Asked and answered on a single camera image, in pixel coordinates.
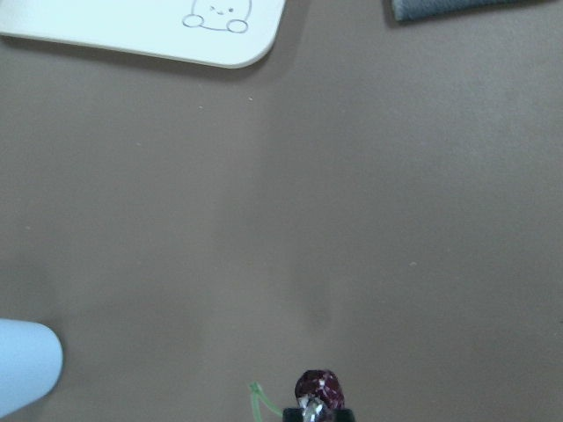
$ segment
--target dark red fruit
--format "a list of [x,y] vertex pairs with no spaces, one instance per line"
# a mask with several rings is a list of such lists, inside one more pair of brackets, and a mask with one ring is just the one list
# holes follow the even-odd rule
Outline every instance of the dark red fruit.
[[296,399],[303,408],[312,398],[319,398],[329,409],[343,409],[344,395],[333,371],[314,369],[305,372],[296,384]]

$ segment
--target dark blue fabric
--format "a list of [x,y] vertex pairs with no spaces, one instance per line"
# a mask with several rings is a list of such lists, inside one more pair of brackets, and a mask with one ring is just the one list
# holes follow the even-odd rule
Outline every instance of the dark blue fabric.
[[416,20],[448,11],[517,1],[519,0],[391,0],[396,20]]

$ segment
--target white cutting board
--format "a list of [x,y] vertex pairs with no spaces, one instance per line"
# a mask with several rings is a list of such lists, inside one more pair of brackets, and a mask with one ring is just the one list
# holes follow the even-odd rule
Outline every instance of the white cutting board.
[[285,0],[0,0],[0,33],[225,68],[274,44]]

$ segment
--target cartoon bear drawing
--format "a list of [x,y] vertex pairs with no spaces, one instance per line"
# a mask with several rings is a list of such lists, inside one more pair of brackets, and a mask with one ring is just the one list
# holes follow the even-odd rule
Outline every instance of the cartoon bear drawing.
[[193,0],[192,13],[184,17],[189,28],[245,33],[246,20],[252,10],[252,0]]

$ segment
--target white cylinder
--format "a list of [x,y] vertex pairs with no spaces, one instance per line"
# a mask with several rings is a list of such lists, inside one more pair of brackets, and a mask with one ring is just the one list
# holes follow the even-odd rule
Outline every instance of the white cylinder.
[[61,342],[48,327],[0,319],[0,418],[45,396],[61,371]]

